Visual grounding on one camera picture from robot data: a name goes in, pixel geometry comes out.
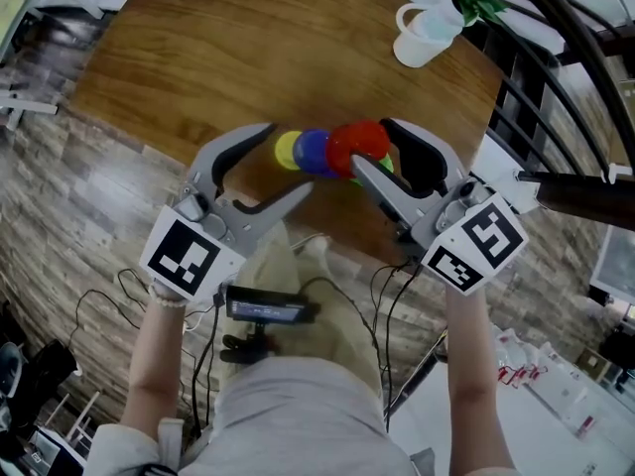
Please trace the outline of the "black monitor mount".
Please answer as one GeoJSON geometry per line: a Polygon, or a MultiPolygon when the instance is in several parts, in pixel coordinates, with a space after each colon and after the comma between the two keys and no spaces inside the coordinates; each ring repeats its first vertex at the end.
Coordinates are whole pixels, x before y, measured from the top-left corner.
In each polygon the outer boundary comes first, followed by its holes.
{"type": "Polygon", "coordinates": [[[219,354],[222,362],[246,366],[267,358],[277,349],[273,338],[266,333],[266,324],[261,322],[257,322],[254,331],[245,338],[224,335],[222,344],[219,354]]]}

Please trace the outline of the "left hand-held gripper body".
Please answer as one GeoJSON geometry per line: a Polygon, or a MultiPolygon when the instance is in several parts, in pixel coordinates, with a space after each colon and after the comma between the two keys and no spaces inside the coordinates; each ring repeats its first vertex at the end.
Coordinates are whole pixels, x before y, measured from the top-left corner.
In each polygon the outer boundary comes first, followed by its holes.
{"type": "Polygon", "coordinates": [[[224,243],[227,203],[185,184],[176,203],[160,209],[140,258],[152,281],[186,299],[207,299],[239,271],[247,257],[224,243]]]}

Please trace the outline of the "grey wristband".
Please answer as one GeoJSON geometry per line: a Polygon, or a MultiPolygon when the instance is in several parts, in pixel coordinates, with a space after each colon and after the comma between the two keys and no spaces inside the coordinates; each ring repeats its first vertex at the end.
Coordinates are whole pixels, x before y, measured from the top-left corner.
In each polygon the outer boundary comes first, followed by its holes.
{"type": "Polygon", "coordinates": [[[156,300],[165,300],[165,301],[183,301],[186,300],[178,292],[173,291],[168,286],[164,285],[162,282],[154,279],[152,283],[149,285],[149,293],[152,298],[156,300]]]}

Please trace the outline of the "green paper cup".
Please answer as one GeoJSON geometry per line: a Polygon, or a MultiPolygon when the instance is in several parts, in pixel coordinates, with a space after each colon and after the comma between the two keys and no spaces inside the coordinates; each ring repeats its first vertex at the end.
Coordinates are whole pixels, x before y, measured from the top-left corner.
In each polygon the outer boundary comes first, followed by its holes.
{"type": "Polygon", "coordinates": [[[351,181],[360,186],[377,186],[383,177],[389,177],[394,171],[394,165],[389,154],[383,159],[376,160],[361,152],[350,156],[351,181]]]}

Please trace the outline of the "person's right forearm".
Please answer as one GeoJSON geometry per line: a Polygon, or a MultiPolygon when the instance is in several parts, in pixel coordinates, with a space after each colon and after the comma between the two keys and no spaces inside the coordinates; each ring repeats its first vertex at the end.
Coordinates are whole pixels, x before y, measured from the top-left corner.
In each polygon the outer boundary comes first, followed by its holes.
{"type": "Polygon", "coordinates": [[[514,469],[497,411],[498,367],[484,290],[445,289],[450,476],[514,469]]]}

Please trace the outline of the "yellow table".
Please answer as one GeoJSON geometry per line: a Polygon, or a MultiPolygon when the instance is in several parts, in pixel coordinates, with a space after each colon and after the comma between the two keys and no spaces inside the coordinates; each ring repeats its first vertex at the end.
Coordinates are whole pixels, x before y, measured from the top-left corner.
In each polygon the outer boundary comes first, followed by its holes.
{"type": "Polygon", "coordinates": [[[0,64],[32,0],[0,0],[0,64]]]}

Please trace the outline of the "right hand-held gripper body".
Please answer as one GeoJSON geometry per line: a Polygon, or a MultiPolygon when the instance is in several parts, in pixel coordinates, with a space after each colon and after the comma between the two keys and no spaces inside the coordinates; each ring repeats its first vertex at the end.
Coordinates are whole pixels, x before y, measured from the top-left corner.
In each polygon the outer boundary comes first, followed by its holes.
{"type": "Polygon", "coordinates": [[[407,259],[464,296],[490,282],[528,243],[512,206],[476,178],[463,178],[444,195],[398,186],[409,208],[399,238],[407,259]]]}

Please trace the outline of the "yellow paper cup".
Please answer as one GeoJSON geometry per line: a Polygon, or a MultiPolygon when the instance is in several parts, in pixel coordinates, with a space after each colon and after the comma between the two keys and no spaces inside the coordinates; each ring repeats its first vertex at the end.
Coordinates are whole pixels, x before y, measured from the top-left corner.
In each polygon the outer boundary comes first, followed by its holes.
{"type": "Polygon", "coordinates": [[[301,136],[301,131],[288,131],[282,134],[275,144],[274,154],[277,163],[289,171],[299,171],[301,168],[294,158],[294,146],[301,136]]]}

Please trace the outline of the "red paper cup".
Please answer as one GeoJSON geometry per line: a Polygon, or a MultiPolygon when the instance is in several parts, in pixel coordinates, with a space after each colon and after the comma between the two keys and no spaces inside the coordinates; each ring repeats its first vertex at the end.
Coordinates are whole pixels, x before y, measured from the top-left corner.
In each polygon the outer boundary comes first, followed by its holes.
{"type": "Polygon", "coordinates": [[[358,121],[334,129],[326,140],[328,166],[342,178],[353,179],[350,157],[354,153],[381,161],[388,154],[390,140],[385,128],[371,120],[358,121]]]}

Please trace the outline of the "white pitcher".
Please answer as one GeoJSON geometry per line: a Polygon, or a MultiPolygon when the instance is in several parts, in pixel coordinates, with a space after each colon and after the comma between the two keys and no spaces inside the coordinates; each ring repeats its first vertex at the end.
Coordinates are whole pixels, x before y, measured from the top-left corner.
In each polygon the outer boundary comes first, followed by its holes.
{"type": "Polygon", "coordinates": [[[400,34],[393,44],[393,53],[396,59],[407,67],[422,67],[452,45],[453,41],[450,44],[439,43],[423,37],[422,13],[431,7],[409,3],[397,11],[396,24],[400,34]]]}

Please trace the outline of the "white table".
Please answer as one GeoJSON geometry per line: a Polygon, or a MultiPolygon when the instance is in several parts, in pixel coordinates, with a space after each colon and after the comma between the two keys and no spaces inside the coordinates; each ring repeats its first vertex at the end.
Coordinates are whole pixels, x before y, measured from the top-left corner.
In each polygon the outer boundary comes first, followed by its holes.
{"type": "MultiPolygon", "coordinates": [[[[626,476],[635,471],[635,448],[621,451],[600,434],[598,425],[575,437],[525,388],[501,386],[497,408],[513,461],[524,476],[626,476]]],[[[435,475],[448,475],[446,364],[436,364],[392,415],[389,435],[409,455],[431,449],[435,475]]]]}

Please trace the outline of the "small black monitor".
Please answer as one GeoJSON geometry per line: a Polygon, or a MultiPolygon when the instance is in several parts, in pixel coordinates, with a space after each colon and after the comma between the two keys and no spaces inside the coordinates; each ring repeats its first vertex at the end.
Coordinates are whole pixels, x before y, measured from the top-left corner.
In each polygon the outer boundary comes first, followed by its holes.
{"type": "Polygon", "coordinates": [[[320,306],[301,294],[228,286],[226,314],[237,321],[262,324],[313,323],[320,306]]]}

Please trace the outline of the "white base panel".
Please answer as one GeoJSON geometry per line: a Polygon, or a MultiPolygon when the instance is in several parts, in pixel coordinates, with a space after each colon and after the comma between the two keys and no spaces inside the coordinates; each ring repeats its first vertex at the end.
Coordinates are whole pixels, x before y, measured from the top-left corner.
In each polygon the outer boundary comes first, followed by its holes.
{"type": "Polygon", "coordinates": [[[521,171],[523,167],[499,144],[488,134],[483,136],[472,160],[470,172],[499,192],[516,212],[524,214],[539,207],[539,186],[534,182],[520,181],[517,175],[521,171]]]}

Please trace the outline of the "person's beige trousers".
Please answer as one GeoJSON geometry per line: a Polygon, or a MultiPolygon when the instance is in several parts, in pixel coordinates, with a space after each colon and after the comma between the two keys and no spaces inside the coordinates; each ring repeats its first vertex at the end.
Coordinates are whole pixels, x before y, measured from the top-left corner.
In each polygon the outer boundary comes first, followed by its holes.
{"type": "Polygon", "coordinates": [[[361,316],[334,287],[329,267],[321,268],[307,255],[297,255],[284,223],[259,242],[234,284],[279,293],[302,293],[320,306],[311,324],[273,324],[267,329],[280,357],[319,358],[342,366],[382,396],[377,351],[361,316]]]}

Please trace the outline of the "person's left forearm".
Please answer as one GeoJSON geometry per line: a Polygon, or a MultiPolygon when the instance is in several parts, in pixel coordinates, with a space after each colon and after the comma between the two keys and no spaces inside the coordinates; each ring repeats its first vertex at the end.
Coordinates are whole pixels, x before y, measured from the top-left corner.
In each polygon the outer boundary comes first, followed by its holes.
{"type": "Polygon", "coordinates": [[[185,310],[150,301],[132,353],[120,423],[158,438],[178,411],[185,310]]]}

